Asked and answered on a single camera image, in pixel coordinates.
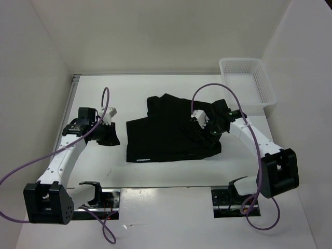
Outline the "black shorts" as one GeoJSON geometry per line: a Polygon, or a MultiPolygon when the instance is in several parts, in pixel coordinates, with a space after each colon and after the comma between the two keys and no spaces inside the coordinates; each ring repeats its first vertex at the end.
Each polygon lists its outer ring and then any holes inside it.
{"type": "Polygon", "coordinates": [[[220,136],[208,135],[191,119],[192,106],[212,114],[212,105],[207,102],[191,102],[167,93],[148,97],[147,117],[126,123],[126,161],[200,160],[220,154],[220,136]]]}

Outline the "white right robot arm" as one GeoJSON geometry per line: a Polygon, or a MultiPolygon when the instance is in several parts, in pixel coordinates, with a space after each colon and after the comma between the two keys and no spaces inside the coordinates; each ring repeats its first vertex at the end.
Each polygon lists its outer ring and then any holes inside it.
{"type": "Polygon", "coordinates": [[[296,153],[284,149],[263,135],[241,110],[231,111],[222,108],[221,100],[212,104],[212,114],[192,110],[191,118],[201,130],[212,137],[225,132],[236,137],[245,147],[258,157],[259,170],[256,177],[243,177],[234,182],[227,192],[228,200],[239,204],[253,189],[253,181],[265,198],[272,198],[299,186],[299,174],[296,153]]]}

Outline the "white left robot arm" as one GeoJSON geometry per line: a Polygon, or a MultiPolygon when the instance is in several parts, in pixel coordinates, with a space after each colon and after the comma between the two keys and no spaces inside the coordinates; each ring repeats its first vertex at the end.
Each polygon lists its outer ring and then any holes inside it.
{"type": "Polygon", "coordinates": [[[34,224],[68,224],[74,210],[89,204],[98,207],[104,195],[99,182],[84,181],[73,189],[68,189],[68,181],[80,154],[89,141],[101,146],[118,146],[112,118],[117,111],[114,107],[81,107],[78,117],[62,131],[59,153],[55,154],[41,177],[23,190],[29,222],[34,224]]]}

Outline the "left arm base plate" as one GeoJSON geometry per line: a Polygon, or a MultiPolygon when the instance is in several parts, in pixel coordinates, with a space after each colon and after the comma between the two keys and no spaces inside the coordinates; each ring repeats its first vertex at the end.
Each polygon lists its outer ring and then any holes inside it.
{"type": "Polygon", "coordinates": [[[68,189],[67,193],[74,203],[74,211],[72,220],[94,220],[95,218],[82,209],[87,208],[101,220],[104,220],[111,212],[115,212],[108,219],[119,218],[119,207],[121,189],[102,188],[100,198],[95,195],[95,187],[91,185],[81,185],[80,187],[68,189]]]}

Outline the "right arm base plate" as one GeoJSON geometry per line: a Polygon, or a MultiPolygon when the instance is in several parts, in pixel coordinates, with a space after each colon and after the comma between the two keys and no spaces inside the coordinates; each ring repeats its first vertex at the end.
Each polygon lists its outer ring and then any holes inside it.
{"type": "Polygon", "coordinates": [[[244,217],[240,212],[243,201],[249,197],[231,194],[227,186],[211,188],[214,218],[244,217]]]}

